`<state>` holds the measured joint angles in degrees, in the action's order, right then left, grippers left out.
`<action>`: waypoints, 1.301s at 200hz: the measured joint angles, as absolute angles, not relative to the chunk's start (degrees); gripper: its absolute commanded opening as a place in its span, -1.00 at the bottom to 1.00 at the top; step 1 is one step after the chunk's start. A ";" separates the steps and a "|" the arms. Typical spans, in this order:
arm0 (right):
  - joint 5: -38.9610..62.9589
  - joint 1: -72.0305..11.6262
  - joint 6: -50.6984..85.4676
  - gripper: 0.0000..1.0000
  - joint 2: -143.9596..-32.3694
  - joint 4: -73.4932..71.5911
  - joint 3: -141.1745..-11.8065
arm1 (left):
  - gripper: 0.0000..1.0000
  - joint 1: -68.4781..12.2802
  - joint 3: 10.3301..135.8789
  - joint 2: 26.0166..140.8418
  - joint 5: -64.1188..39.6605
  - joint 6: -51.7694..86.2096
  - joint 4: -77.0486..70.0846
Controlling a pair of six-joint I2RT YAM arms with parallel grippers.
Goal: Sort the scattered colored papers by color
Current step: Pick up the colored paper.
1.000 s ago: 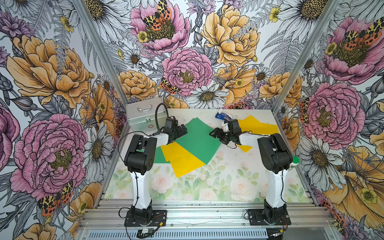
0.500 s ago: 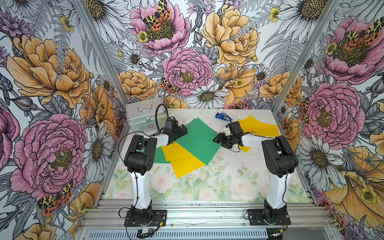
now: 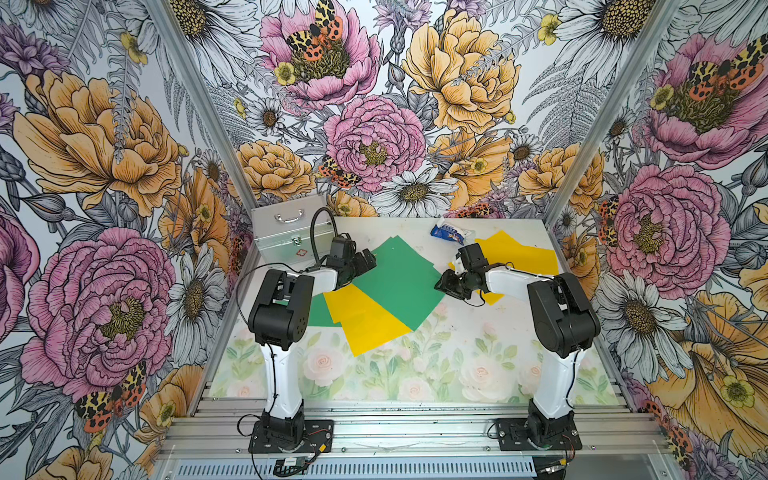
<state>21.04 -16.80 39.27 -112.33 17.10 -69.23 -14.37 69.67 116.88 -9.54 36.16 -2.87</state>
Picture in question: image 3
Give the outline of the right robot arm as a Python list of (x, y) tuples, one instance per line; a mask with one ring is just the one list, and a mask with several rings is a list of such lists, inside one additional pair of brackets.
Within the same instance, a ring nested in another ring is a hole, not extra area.
[(458, 300), (479, 290), (528, 302), (536, 337), (546, 350), (539, 385), (525, 418), (499, 418), (492, 424), (502, 451), (582, 448), (572, 393), (584, 353), (600, 333), (597, 319), (576, 277), (565, 272), (542, 276), (492, 264), (478, 270), (443, 272), (435, 289)]

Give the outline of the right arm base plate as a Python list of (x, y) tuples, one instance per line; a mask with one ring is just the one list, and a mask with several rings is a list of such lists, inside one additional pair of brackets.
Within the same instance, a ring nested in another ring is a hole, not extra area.
[(493, 426), (501, 451), (579, 451), (583, 448), (572, 416), (501, 418)]

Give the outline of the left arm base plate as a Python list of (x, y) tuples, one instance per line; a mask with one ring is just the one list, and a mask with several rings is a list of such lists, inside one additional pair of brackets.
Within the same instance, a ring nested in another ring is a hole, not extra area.
[(253, 429), (251, 454), (322, 454), (332, 450), (335, 422), (331, 419), (259, 421)]

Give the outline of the large green paper sheet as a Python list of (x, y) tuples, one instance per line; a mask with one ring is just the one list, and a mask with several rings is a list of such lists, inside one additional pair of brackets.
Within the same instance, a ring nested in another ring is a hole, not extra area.
[(373, 251), (377, 265), (353, 284), (412, 331), (420, 328), (445, 294), (434, 288), (441, 274), (400, 236)]

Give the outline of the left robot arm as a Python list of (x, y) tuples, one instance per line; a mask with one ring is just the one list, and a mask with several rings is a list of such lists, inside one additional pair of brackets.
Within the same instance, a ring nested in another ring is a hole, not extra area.
[(264, 276), (246, 319), (267, 369), (266, 404), (253, 434), (253, 452), (267, 447), (295, 451), (306, 442), (295, 345), (309, 326), (312, 299), (351, 284), (376, 265), (374, 254), (364, 249), (328, 255), (321, 265), (303, 271), (280, 262), (260, 266)]

